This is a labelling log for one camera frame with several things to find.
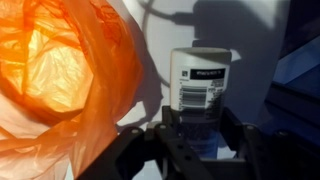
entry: black label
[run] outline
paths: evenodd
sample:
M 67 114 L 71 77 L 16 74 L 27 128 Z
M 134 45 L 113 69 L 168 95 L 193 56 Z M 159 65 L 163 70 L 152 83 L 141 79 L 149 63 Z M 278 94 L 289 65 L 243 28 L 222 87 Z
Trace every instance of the black label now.
M 223 79 L 226 69 L 191 69 L 190 79 Z

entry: bottle label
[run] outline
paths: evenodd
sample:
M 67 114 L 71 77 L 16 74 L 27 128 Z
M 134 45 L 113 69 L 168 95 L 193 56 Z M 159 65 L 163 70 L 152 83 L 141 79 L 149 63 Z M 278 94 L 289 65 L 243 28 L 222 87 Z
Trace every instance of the bottle label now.
M 179 112 L 181 136 L 200 157 L 217 154 L 217 130 L 226 89 L 226 69 L 181 68 Z
M 179 111 L 181 116 L 186 117 L 184 122 L 190 120 L 188 117 L 195 116 L 197 123 L 219 120 L 225 90 L 225 72 L 225 69 L 181 70 Z

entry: barcode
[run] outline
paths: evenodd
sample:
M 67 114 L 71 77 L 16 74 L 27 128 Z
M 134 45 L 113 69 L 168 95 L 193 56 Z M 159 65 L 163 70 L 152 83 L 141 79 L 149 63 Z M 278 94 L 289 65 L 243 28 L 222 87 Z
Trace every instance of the barcode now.
M 182 86 L 180 94 L 183 109 L 205 109 L 207 87 Z
M 223 87 L 224 85 L 224 79 L 218 79 L 218 80 L 214 80 L 212 81 L 212 86 L 214 87 Z
M 209 101 L 209 111 L 210 113 L 207 113 L 207 117 L 210 117 L 212 119 L 216 119 L 220 117 L 220 109 L 221 109 L 221 103 L 222 103 L 222 93 L 215 93 L 214 94 L 214 100 Z

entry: white bottle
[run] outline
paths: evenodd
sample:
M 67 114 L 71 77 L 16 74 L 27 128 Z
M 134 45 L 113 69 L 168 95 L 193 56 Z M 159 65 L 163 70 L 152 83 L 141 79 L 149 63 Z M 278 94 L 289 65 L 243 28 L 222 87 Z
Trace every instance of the white bottle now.
M 230 63 L 231 52 L 220 48 L 177 48 L 171 53 L 170 107 L 182 136 L 200 157 L 217 154 Z

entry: plastic bag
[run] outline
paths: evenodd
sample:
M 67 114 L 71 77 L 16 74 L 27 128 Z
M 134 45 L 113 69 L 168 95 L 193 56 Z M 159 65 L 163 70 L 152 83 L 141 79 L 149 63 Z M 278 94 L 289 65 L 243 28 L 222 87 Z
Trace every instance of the plastic bag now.
M 0 179 L 75 177 L 116 137 L 142 76 L 104 0 L 0 0 Z

